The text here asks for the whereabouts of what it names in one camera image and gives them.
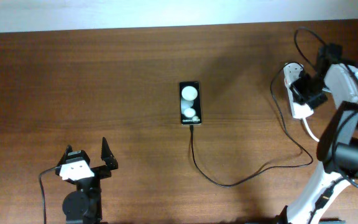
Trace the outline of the white power strip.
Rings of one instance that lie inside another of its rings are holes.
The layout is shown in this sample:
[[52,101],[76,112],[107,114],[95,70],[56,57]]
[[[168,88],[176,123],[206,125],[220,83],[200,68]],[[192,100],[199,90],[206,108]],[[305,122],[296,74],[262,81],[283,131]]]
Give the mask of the white power strip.
[[294,119],[304,119],[311,116],[314,111],[306,103],[300,103],[300,96],[297,90],[295,89],[295,82],[287,88],[288,101],[291,109],[291,115]]

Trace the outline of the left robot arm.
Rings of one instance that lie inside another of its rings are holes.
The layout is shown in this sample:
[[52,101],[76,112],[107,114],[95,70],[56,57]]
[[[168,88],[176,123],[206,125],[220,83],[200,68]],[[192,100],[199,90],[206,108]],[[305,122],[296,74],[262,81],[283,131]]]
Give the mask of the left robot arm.
[[118,169],[118,162],[106,138],[102,138],[101,160],[104,165],[91,167],[87,153],[84,150],[74,151],[70,145],[59,160],[55,173],[76,187],[62,203],[66,223],[94,224],[103,219],[101,180],[110,178],[111,171]]

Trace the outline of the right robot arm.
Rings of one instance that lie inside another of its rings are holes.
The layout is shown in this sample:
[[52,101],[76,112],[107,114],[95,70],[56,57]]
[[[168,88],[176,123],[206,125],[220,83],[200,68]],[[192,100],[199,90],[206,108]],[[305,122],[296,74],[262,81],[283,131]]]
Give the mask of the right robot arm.
[[358,188],[358,68],[342,58],[342,47],[324,44],[318,50],[316,74],[290,62],[283,68],[290,108],[313,111],[332,94],[336,112],[319,137],[318,165],[301,195],[277,215],[274,223],[318,223],[348,186]]

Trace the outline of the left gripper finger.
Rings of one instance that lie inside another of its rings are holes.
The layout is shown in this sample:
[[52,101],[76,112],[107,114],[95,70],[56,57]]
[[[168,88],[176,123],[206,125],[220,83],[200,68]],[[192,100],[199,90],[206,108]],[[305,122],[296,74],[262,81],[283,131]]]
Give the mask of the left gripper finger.
[[105,162],[109,170],[118,169],[118,162],[112,154],[107,139],[105,137],[102,138],[101,159]]
[[58,165],[63,165],[66,163],[66,160],[67,160],[67,157],[68,157],[68,154],[70,152],[72,152],[72,146],[71,145],[67,145],[66,149],[65,149],[65,152],[63,153],[62,155],[62,158],[59,160],[58,162]]

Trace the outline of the black smartphone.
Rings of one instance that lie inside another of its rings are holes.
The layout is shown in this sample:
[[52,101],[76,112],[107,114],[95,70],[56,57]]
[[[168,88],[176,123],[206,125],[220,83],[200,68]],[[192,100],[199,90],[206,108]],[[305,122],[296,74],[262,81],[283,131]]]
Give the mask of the black smartphone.
[[199,125],[203,121],[199,82],[180,82],[180,122],[182,125]]

